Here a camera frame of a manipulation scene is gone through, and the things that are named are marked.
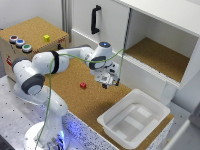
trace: cardboard box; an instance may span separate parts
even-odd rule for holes
[[[26,44],[32,46],[31,53],[23,53],[22,49],[10,44],[9,38],[17,35],[19,39],[25,40]],[[50,41],[46,42],[44,36],[50,36]],[[58,50],[58,45],[63,48],[69,47],[69,35],[61,29],[53,26],[40,17],[35,17],[12,27],[0,31],[0,50],[7,75],[16,81],[12,71],[12,62],[18,57],[27,57],[32,60],[37,53],[50,50]]]

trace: green cable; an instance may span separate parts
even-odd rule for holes
[[[67,55],[67,56],[71,56],[71,57],[74,57],[74,58],[78,58],[82,61],[85,61],[85,62],[90,62],[90,63],[101,63],[101,62],[106,62],[112,58],[114,58],[115,56],[117,56],[117,54],[119,54],[121,51],[123,51],[122,53],[122,59],[121,59],[121,66],[120,66],[120,74],[119,74],[119,78],[121,76],[121,68],[122,68],[122,62],[123,62],[123,56],[124,56],[124,49],[121,49],[120,51],[118,51],[115,55],[113,55],[112,57],[106,59],[106,60],[102,60],[102,61],[88,61],[88,60],[85,60],[85,59],[82,59],[80,57],[77,57],[77,56],[74,56],[74,55],[70,55],[70,54],[59,54],[59,56],[63,56],[63,55]],[[45,121],[44,121],[44,125],[42,126],[42,130],[40,132],[40,135],[39,135],[39,138],[37,140],[37,143],[36,143],[36,146],[35,146],[35,150],[37,149],[37,146],[38,146],[38,142],[40,141],[40,137],[42,135],[42,132],[44,130],[44,127],[46,125],[46,121],[47,121],[47,115],[48,115],[48,112],[49,112],[49,106],[50,106],[50,100],[51,100],[51,69],[52,69],[52,64],[53,64],[53,61],[54,61],[55,58],[53,58],[51,60],[51,63],[50,63],[50,71],[49,71],[49,88],[50,88],[50,91],[49,91],[49,102],[48,102],[48,105],[47,105],[47,111],[46,111],[46,115],[45,115]]]

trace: cabinet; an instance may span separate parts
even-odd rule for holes
[[[121,27],[117,27],[119,30],[114,29],[123,35],[120,36],[122,39],[116,41],[119,36],[115,35],[119,34],[108,32],[114,26],[100,23],[101,20],[97,21],[97,26],[106,28],[104,31],[107,32],[91,35],[90,26],[85,24],[84,27],[78,27],[74,15],[73,43],[75,46],[89,44],[95,48],[99,39],[104,37],[103,40],[111,42],[113,53],[125,48],[121,82],[130,88],[139,88],[158,100],[171,100],[176,90],[187,85],[200,69],[200,20],[197,19],[200,17],[200,6],[184,0],[106,2],[116,2],[118,7],[124,8],[118,9],[119,16],[123,18],[118,19]],[[115,7],[107,3],[105,9],[114,13]],[[104,17],[116,24],[115,17],[107,13],[101,19],[104,20]],[[120,63],[120,59],[120,54],[114,58],[117,63]]]

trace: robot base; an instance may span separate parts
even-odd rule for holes
[[[24,137],[24,149],[25,150],[49,150],[48,147],[40,148],[39,144],[37,146],[37,149],[35,149],[36,141],[34,140],[34,137],[37,135],[37,133],[39,132],[39,130],[42,128],[43,125],[44,125],[44,122],[37,123],[37,124],[33,125],[26,132],[25,137]],[[69,136],[67,136],[67,134],[65,134],[65,140],[64,140],[65,150],[68,148],[69,143],[70,143],[70,138],[69,138]]]

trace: door handle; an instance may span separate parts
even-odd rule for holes
[[[92,23],[91,23],[91,31],[92,34],[98,33],[100,30],[96,28],[96,12],[101,10],[101,7],[96,5],[96,8],[92,10]]]

